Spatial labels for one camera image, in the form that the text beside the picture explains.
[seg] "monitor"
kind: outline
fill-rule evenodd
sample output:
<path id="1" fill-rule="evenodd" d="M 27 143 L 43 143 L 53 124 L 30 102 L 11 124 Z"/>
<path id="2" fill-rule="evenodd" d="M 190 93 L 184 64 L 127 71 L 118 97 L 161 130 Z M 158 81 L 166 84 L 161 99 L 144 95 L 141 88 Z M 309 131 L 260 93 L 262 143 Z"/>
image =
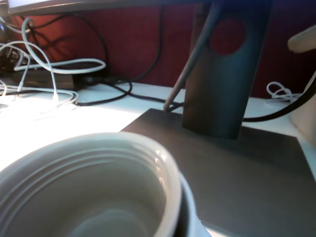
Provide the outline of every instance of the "monitor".
<path id="1" fill-rule="evenodd" d="M 103 8 L 209 1 L 211 0 L 8 0 L 8 12 L 17 15 L 43 15 Z"/>

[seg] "white mug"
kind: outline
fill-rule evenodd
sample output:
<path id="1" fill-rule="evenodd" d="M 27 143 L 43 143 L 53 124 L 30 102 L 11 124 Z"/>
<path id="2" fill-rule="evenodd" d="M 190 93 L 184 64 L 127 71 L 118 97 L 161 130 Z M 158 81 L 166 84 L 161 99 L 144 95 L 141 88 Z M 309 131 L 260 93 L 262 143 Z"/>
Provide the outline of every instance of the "white mug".
<path id="1" fill-rule="evenodd" d="M 194 237 L 192 192 L 172 155 L 133 133 L 71 138 L 0 172 L 0 237 Z"/>

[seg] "desk surface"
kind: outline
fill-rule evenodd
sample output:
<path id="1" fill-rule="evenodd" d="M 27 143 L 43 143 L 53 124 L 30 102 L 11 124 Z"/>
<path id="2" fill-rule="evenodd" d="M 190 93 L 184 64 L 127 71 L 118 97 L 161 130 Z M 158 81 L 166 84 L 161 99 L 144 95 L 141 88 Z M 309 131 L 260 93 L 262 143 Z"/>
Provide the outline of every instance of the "desk surface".
<path id="1" fill-rule="evenodd" d="M 135 83 L 135 94 L 154 96 L 165 99 L 171 88 Z M 176 101 L 184 100 L 182 90 Z M 118 96 L 119 92 L 98 85 L 80 93 L 81 101 L 108 99 Z M 66 108 L 50 118 L 34 120 L 41 111 L 52 105 L 51 94 L 38 94 L 20 98 L 0 114 L 1 122 L 1 160 L 0 170 L 24 155 L 48 144 L 74 136 L 99 132 L 118 132 L 138 118 L 149 108 L 162 110 L 162 104 L 125 97 L 105 105 L 81 107 L 74 110 Z M 280 108 L 264 104 L 264 100 L 251 98 L 246 116 L 256 117 L 273 113 Z M 313 147 L 291 124 L 289 116 L 272 121 L 244 123 L 244 126 L 296 136 L 316 178 L 316 147 Z M 213 237 L 222 235 L 212 232 Z"/>

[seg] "gray cable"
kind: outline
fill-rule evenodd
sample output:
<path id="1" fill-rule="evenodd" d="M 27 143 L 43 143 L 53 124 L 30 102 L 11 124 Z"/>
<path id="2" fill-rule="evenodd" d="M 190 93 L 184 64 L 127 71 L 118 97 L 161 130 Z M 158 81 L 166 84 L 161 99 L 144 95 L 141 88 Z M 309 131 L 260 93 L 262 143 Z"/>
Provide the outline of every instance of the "gray cable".
<path id="1" fill-rule="evenodd" d="M 195 66 L 196 62 L 198 61 L 201 52 L 206 44 L 206 42 L 209 39 L 209 36 L 214 29 L 214 26 L 218 20 L 220 11 L 222 8 L 222 1 L 221 0 L 215 0 L 212 3 L 212 6 L 209 10 L 207 19 L 205 21 L 205 24 L 203 26 L 202 32 L 197 40 L 197 43 L 192 51 L 192 53 L 189 56 L 189 59 L 179 76 L 174 88 L 172 89 L 171 94 L 169 95 L 168 99 L 166 100 L 163 110 L 168 111 L 170 105 L 172 104 L 175 97 L 179 94 L 181 88 L 183 87 L 184 83 L 186 82 L 187 78 L 189 77 L 193 67 Z"/>

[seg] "dark gray base plate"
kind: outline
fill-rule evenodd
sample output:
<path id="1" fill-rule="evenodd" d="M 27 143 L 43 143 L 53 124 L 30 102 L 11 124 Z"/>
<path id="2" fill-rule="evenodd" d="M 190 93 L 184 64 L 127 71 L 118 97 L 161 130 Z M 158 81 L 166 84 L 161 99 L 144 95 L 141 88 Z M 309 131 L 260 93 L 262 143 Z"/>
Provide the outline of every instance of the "dark gray base plate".
<path id="1" fill-rule="evenodd" d="M 207 226 L 240 237 L 316 236 L 316 183 L 295 137 L 243 127 L 238 140 L 214 139 L 153 109 L 123 131 L 173 154 Z"/>

